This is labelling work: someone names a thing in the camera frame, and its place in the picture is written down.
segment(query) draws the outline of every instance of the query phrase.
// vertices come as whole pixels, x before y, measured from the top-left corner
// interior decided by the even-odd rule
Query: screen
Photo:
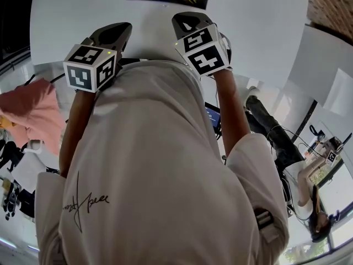
[[[208,116],[210,117],[212,126],[214,128],[216,128],[217,125],[218,125],[218,121],[220,120],[221,115],[218,112],[213,111],[212,109],[210,109],[208,107],[206,107],[206,111],[208,113]]]

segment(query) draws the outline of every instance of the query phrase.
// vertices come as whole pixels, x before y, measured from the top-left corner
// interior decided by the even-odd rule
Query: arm
[[[266,209],[273,224],[258,231],[259,247],[255,264],[274,264],[289,239],[288,218],[282,184],[275,162],[261,134],[244,136],[227,159],[228,168],[242,184],[253,209]]]
[[[59,155],[60,175],[67,177],[72,157],[87,126],[94,106],[95,93],[78,91],[72,103]]]
[[[324,162],[324,158],[317,158],[309,166],[304,168],[298,173],[298,193],[299,193],[299,206],[305,206],[310,200],[310,188],[308,185],[309,176]]]
[[[218,98],[220,100],[224,149],[226,156],[229,156],[235,144],[244,135],[250,134],[250,127],[239,98],[233,73],[221,70],[213,73],[213,76],[217,84]]]

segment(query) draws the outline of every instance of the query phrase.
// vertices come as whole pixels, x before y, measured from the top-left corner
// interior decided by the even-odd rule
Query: sleeve
[[[54,264],[64,259],[58,227],[65,182],[66,179],[57,174],[46,172],[38,174],[35,226],[40,250],[39,264]]]
[[[313,201],[311,199],[304,206],[297,206],[298,216],[303,219],[309,219],[314,210]]]
[[[254,212],[263,209],[271,217],[272,222],[265,227],[257,220],[260,243],[256,263],[274,264],[288,243],[288,216],[282,184],[266,138],[261,134],[244,136],[229,154],[227,166],[237,175]]]

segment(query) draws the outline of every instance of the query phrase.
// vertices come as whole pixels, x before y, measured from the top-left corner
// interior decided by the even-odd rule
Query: brick wall
[[[309,0],[307,16],[353,43],[353,0]]]

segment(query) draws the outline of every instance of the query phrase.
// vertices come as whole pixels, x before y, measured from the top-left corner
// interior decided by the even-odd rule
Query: pink cloth
[[[32,139],[42,140],[50,152],[59,154],[65,121],[50,82],[41,79],[0,94],[0,114],[17,124],[7,130],[18,147]]]

